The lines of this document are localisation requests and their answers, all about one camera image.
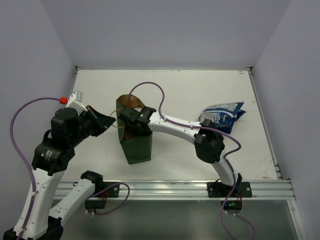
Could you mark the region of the green paper bag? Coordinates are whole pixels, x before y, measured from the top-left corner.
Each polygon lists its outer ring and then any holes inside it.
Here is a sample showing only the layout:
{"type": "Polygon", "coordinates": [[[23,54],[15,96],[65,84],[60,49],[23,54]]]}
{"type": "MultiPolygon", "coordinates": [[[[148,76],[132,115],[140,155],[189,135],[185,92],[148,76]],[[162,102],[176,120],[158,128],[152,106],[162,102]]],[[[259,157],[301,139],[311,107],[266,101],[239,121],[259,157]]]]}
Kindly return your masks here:
{"type": "MultiPolygon", "coordinates": [[[[124,107],[141,109],[145,104],[136,96],[123,94],[116,99],[113,111],[117,116],[124,107]]],[[[152,133],[139,133],[132,130],[121,120],[116,120],[119,143],[129,165],[148,162],[152,156],[152,133]]]]}

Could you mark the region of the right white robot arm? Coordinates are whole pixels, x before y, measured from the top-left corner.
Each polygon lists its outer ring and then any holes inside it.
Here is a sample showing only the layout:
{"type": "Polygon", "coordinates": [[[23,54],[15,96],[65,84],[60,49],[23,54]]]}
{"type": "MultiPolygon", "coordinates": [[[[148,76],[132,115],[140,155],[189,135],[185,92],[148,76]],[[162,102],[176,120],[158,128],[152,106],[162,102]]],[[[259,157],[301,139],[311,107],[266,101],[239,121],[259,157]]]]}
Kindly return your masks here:
{"type": "Polygon", "coordinates": [[[118,119],[137,134],[159,132],[186,140],[194,145],[198,159],[213,166],[223,185],[235,188],[240,185],[242,176],[234,170],[228,155],[240,150],[241,145],[237,141],[238,148],[226,152],[224,137],[231,136],[218,130],[211,120],[182,120],[147,106],[141,110],[125,107],[118,119]]]}

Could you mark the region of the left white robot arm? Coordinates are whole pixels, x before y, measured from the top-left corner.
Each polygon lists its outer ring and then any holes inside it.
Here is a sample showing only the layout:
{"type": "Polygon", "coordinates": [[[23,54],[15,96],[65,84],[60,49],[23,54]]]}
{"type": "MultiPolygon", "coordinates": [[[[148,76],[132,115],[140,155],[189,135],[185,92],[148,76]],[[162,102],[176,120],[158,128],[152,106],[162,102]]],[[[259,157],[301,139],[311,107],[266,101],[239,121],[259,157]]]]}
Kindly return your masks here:
{"type": "Polygon", "coordinates": [[[29,171],[31,185],[21,216],[7,230],[5,240],[58,240],[63,226],[74,211],[90,196],[103,190],[103,176],[87,170],[74,189],[56,206],[52,202],[75,148],[88,137],[98,137],[115,118],[103,115],[91,106],[77,110],[61,108],[51,119],[51,128],[34,150],[29,171]]]}

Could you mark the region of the blue snack packet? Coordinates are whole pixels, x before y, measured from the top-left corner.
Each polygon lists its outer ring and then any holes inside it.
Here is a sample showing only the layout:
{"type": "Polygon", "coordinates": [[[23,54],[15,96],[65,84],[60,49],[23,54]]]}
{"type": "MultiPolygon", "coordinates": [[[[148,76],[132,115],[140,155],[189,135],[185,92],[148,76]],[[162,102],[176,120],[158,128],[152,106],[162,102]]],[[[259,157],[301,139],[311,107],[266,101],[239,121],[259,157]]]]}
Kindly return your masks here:
{"type": "Polygon", "coordinates": [[[244,102],[220,103],[207,106],[199,115],[198,121],[203,122],[205,119],[211,120],[217,128],[223,121],[221,116],[227,112],[237,112],[242,109],[244,102]]]}
{"type": "Polygon", "coordinates": [[[219,127],[219,130],[226,133],[231,134],[233,130],[234,123],[240,119],[247,112],[245,110],[240,109],[237,112],[227,112],[221,116],[222,124],[219,127]]]}

